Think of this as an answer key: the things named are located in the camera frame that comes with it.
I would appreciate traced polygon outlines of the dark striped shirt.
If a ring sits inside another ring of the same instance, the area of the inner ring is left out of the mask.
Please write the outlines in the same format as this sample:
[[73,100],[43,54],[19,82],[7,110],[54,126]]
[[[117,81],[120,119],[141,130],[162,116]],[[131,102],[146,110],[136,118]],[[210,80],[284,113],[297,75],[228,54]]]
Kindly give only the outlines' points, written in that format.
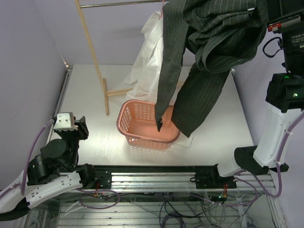
[[189,137],[217,102],[231,68],[252,60],[266,34],[264,0],[171,0],[163,6],[163,60],[155,120]]

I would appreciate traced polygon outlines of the white shirt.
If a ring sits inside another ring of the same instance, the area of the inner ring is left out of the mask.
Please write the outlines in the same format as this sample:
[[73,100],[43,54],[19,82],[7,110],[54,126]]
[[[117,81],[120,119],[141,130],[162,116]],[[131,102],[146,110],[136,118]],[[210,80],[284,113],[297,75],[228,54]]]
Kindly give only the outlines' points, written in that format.
[[[133,84],[127,92],[126,101],[141,100],[155,105],[163,54],[163,18],[159,11],[154,12],[142,28],[144,43],[124,82]],[[192,138],[180,133],[172,144],[190,147]]]

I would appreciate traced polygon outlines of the pink wire hanger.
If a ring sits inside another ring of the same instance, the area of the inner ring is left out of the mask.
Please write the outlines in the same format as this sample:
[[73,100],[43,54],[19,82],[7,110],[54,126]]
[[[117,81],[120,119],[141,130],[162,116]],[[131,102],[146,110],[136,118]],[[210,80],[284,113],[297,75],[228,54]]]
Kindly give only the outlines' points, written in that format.
[[162,15],[163,15],[163,6],[164,6],[164,2],[165,2],[165,0],[162,0],[161,1],[161,17],[162,17]]

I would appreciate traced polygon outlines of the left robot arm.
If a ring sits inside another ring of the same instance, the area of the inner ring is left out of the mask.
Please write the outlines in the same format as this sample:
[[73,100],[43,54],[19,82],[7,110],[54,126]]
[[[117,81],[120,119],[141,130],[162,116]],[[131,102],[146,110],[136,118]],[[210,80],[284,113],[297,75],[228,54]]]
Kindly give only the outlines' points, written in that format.
[[0,192],[0,219],[19,219],[43,202],[76,189],[91,189],[96,185],[96,172],[91,164],[78,166],[79,142],[89,131],[86,118],[77,120],[72,113],[59,113],[46,126],[60,138],[49,141],[40,149],[21,174]]

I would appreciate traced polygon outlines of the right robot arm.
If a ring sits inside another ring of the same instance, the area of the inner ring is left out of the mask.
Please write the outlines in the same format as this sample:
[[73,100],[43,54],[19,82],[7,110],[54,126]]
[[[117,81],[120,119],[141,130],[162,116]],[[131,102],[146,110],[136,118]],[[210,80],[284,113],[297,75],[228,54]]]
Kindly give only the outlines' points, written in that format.
[[217,165],[210,175],[215,188],[226,183],[226,177],[242,170],[254,175],[268,171],[286,172],[285,145],[293,128],[304,117],[304,2],[302,0],[267,1],[267,29],[277,37],[284,52],[286,72],[274,74],[267,88],[266,122],[257,146],[239,147],[234,157]]

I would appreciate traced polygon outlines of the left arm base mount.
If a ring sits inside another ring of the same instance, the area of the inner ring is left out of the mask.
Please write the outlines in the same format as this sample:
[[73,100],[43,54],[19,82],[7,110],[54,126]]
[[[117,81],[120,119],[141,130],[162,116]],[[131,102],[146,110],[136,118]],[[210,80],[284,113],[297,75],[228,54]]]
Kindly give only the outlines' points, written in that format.
[[108,190],[111,189],[112,174],[107,170],[97,170],[95,183],[92,188],[95,190]]

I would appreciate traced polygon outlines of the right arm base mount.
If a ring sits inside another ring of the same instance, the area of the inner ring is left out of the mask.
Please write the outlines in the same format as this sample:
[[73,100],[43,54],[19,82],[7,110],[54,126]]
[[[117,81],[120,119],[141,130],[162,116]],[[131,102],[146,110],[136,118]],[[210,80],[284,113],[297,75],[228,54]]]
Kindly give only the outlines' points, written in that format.
[[237,184],[233,176],[221,177],[217,166],[203,166],[199,168],[190,182],[196,184],[196,189],[235,189]]

